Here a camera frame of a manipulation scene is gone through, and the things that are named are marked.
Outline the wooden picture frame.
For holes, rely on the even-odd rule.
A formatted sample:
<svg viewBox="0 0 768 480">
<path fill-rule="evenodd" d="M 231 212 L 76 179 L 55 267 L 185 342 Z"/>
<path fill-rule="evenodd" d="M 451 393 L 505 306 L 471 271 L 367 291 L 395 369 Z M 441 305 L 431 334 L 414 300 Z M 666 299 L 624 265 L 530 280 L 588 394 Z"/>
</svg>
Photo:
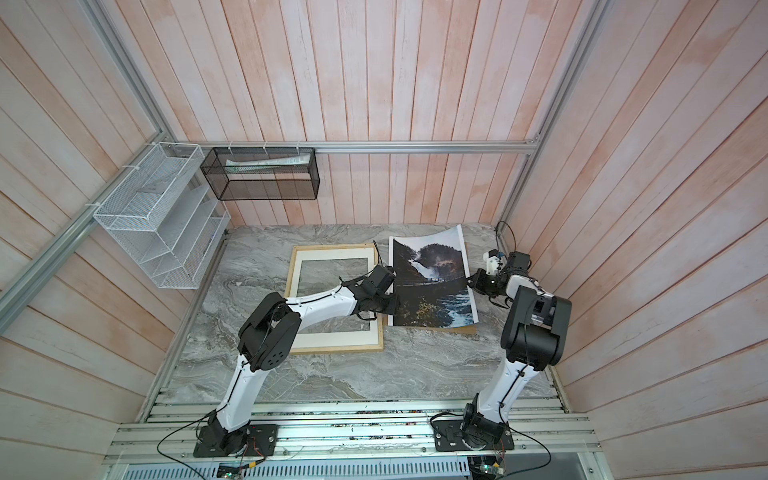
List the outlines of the wooden picture frame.
<svg viewBox="0 0 768 480">
<path fill-rule="evenodd" d="M 304 328 L 312 327 L 333 318 L 354 316 L 352 310 L 356 305 L 356 301 L 353 294 L 341 285 L 345 280 L 353 278 L 341 279 L 336 287 L 322 292 L 293 297 L 285 295 L 291 308 L 300 314 L 302 323 L 299 332 Z M 364 316 L 365 319 L 376 319 L 377 317 L 382 318 L 380 314 L 373 315 L 367 313 Z"/>
</svg>

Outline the waterfall photo print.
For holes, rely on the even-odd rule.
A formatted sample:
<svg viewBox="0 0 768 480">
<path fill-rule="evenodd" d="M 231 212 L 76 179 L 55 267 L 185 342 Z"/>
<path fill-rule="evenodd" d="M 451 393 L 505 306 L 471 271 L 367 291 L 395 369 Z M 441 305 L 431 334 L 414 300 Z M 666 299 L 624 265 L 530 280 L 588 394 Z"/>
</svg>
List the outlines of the waterfall photo print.
<svg viewBox="0 0 768 480">
<path fill-rule="evenodd" d="M 461 327 L 478 323 L 469 288 L 469 262 L 462 227 L 425 236 L 389 238 L 389 264 L 396 278 L 391 291 L 400 305 L 394 327 Z"/>
</svg>

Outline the white passe-partout mat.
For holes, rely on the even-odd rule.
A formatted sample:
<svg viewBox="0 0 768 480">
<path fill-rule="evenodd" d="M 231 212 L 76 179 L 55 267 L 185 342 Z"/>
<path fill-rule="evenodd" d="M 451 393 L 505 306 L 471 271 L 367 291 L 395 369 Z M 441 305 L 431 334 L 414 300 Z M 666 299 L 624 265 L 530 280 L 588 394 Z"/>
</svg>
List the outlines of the white passe-partout mat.
<svg viewBox="0 0 768 480">
<path fill-rule="evenodd" d="M 379 260 L 375 246 L 367 244 L 295 246 L 288 270 L 285 295 L 302 296 L 336 287 L 371 270 Z M 337 317 L 302 329 L 294 354 L 329 354 L 381 351 L 384 349 L 381 317 L 361 320 Z"/>
</svg>

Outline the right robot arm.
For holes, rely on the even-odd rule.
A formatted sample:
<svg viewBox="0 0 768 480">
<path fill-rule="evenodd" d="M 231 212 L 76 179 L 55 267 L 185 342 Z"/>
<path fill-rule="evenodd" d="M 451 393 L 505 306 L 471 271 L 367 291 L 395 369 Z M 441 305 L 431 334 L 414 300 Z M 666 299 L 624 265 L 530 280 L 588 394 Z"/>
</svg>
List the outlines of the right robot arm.
<svg viewBox="0 0 768 480">
<path fill-rule="evenodd" d="M 570 301 L 547 292 L 530 276 L 529 255 L 494 249 L 483 259 L 486 267 L 469 277 L 468 285 L 490 300 L 502 297 L 507 317 L 500 338 L 504 359 L 465 407 L 460 432 L 472 449 L 502 442 L 513 403 L 532 379 L 562 358 L 572 311 Z"/>
</svg>

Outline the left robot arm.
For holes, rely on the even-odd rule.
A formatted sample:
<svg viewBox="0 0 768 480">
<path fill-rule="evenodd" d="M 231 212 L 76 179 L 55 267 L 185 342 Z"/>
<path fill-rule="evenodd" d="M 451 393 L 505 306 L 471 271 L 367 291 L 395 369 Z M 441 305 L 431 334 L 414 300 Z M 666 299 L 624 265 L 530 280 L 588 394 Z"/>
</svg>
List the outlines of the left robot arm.
<svg viewBox="0 0 768 480">
<path fill-rule="evenodd" d="M 287 359 L 300 330 L 336 317 L 394 314 L 398 297 L 390 287 L 395 277 L 392 267 L 377 265 L 324 292 L 302 297 L 268 294 L 238 332 L 235 371 L 223 400 L 207 415 L 199 440 L 202 453 L 229 456 L 245 448 L 258 393 L 267 374 Z"/>
</svg>

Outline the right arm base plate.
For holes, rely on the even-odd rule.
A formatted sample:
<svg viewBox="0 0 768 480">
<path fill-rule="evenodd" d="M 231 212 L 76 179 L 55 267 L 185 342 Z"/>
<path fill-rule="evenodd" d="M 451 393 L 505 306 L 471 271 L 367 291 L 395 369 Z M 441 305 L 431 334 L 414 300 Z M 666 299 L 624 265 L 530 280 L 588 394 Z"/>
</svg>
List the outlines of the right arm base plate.
<svg viewBox="0 0 768 480">
<path fill-rule="evenodd" d="M 439 452 L 511 451 L 514 440 L 501 424 L 469 424 L 459 419 L 439 418 L 430 423 Z"/>
</svg>

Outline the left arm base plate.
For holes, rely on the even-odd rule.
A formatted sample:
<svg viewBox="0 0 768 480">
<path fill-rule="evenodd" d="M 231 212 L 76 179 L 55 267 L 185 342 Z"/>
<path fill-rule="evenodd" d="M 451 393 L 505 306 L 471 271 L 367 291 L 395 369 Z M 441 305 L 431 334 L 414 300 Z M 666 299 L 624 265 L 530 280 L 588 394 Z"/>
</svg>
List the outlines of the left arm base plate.
<svg viewBox="0 0 768 480">
<path fill-rule="evenodd" d="M 227 433 L 220 427 L 206 425 L 200 431 L 193 457 L 272 456 L 278 428 L 276 424 L 249 424 Z"/>
</svg>

